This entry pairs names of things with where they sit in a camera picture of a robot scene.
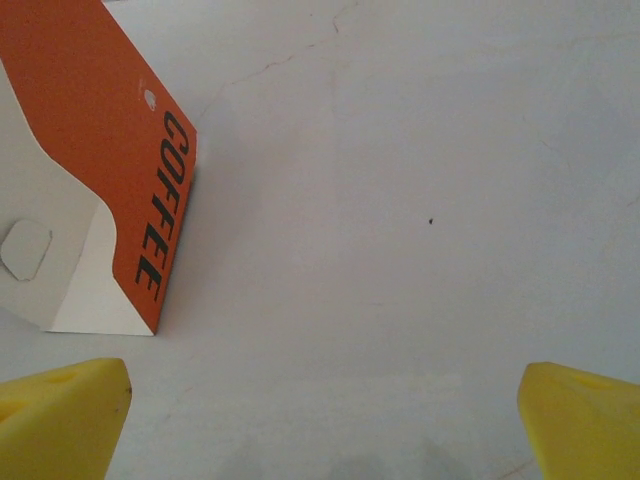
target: yellow object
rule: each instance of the yellow object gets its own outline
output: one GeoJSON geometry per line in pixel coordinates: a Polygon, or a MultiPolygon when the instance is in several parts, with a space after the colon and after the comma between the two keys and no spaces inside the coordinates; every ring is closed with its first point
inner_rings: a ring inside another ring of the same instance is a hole
{"type": "Polygon", "coordinates": [[[640,479],[640,386],[536,363],[518,405],[546,480],[640,479]]]}
{"type": "Polygon", "coordinates": [[[104,479],[130,404],[115,358],[0,384],[0,479],[104,479]]]}

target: white floor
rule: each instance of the white floor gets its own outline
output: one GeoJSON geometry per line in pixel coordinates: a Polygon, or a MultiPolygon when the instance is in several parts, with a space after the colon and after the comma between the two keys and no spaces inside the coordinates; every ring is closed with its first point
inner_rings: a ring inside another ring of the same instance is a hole
{"type": "Polygon", "coordinates": [[[527,363],[640,382],[640,2],[108,6],[206,137],[161,331],[0,379],[124,358],[109,480],[539,479],[527,363]]]}

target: cardboard box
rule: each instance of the cardboard box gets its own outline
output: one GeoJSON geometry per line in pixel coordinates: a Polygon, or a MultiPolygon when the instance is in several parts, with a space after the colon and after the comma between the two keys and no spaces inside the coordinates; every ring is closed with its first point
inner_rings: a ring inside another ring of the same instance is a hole
{"type": "Polygon", "coordinates": [[[152,335],[196,131],[99,1],[0,0],[0,306],[152,335]]]}

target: black lettering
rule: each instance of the black lettering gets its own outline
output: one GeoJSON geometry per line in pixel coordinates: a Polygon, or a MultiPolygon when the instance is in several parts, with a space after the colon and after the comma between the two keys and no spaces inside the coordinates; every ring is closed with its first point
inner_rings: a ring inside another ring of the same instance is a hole
{"type": "Polygon", "coordinates": [[[185,173],[184,161],[182,160],[180,153],[176,150],[176,147],[173,146],[168,138],[164,138],[162,140],[162,144],[160,145],[160,157],[162,157],[162,163],[164,163],[164,166],[167,168],[176,183],[178,185],[182,185],[185,173]],[[171,160],[167,158],[167,150],[175,160],[178,169],[176,169],[176,167],[173,166],[173,163],[171,163],[171,160]]]}
{"type": "Polygon", "coordinates": [[[180,203],[180,194],[178,193],[178,190],[176,190],[176,187],[173,186],[173,183],[171,183],[169,178],[164,174],[164,172],[161,169],[158,169],[158,178],[164,184],[164,186],[167,187],[167,196],[165,197],[165,199],[167,201],[170,200],[171,197],[175,199],[176,205],[175,205],[175,208],[173,209],[173,213],[174,214],[177,213],[178,204],[180,203]]]}
{"type": "Polygon", "coordinates": [[[164,228],[165,223],[169,225],[169,234],[167,235],[167,239],[171,240],[171,235],[173,234],[173,217],[171,216],[171,213],[169,212],[169,210],[167,210],[167,207],[164,206],[164,203],[162,203],[162,200],[160,200],[157,195],[153,196],[153,200],[151,201],[151,203],[153,203],[153,206],[156,207],[156,210],[158,210],[160,212],[160,215],[162,215],[162,220],[160,220],[160,228],[164,228]]]}
{"type": "Polygon", "coordinates": [[[167,130],[169,137],[173,139],[175,133],[171,130],[170,124],[173,124],[180,135],[182,135],[184,143],[180,143],[180,151],[186,155],[187,153],[189,153],[189,139],[187,138],[187,134],[185,133],[184,128],[182,128],[182,125],[180,125],[178,119],[173,115],[173,113],[166,111],[164,112],[164,128],[167,130]]]}
{"type": "Polygon", "coordinates": [[[158,258],[158,252],[162,252],[164,255],[162,257],[162,269],[164,270],[164,265],[167,263],[167,252],[169,251],[169,246],[167,242],[165,242],[158,231],[153,228],[153,225],[147,223],[147,231],[144,233],[144,240],[142,241],[142,248],[146,249],[149,240],[153,240],[156,244],[155,251],[153,252],[153,256],[158,258]]]}
{"type": "Polygon", "coordinates": [[[158,300],[158,294],[160,293],[160,284],[162,283],[162,275],[156,270],[156,268],[147,260],[144,255],[140,255],[140,261],[138,262],[138,273],[136,274],[136,283],[140,283],[140,277],[143,273],[146,273],[149,277],[147,282],[147,290],[151,291],[151,287],[156,284],[156,293],[153,297],[155,301],[158,300]]]}

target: orange box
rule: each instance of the orange box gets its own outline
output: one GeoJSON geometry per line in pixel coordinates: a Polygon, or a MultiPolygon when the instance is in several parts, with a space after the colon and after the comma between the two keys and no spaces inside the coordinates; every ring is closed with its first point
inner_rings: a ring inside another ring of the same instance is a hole
{"type": "Polygon", "coordinates": [[[196,130],[98,0],[0,0],[0,306],[157,331],[196,130]]]}

